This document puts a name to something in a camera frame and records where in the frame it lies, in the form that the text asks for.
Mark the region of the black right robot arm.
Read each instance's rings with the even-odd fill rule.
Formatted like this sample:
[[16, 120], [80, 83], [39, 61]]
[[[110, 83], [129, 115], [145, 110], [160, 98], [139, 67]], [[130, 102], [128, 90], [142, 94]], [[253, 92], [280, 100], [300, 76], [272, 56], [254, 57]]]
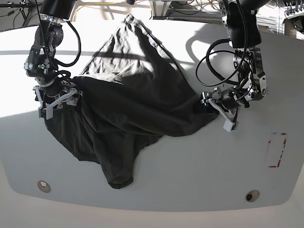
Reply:
[[[81, 39], [79, 33], [70, 22], [74, 9], [74, 0], [45, 0], [36, 4], [39, 25], [35, 33], [34, 43], [24, 64], [27, 76], [36, 80], [33, 90], [41, 118], [50, 119], [53, 111], [63, 105], [77, 105], [83, 92], [71, 82], [71, 73], [59, 67], [72, 67], [81, 55]], [[71, 63], [64, 63], [55, 58], [56, 48], [62, 43], [64, 32], [62, 22], [66, 22], [77, 38], [78, 51]]]

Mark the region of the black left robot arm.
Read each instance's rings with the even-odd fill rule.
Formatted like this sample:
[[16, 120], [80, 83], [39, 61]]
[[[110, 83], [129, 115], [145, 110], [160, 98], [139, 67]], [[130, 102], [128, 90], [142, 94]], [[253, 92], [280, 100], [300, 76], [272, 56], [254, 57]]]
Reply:
[[[265, 0], [220, 0], [222, 21], [228, 30], [228, 38], [214, 41], [208, 48], [203, 61], [210, 72], [220, 80], [214, 84], [214, 91], [203, 92], [200, 102], [203, 112], [207, 114], [238, 113], [238, 108], [250, 107], [251, 101], [262, 100], [267, 94], [266, 74], [263, 70], [261, 51], [262, 42], [257, 26], [256, 14], [266, 4]], [[211, 65], [209, 57], [220, 44], [229, 44], [232, 52], [234, 75], [224, 78]]]

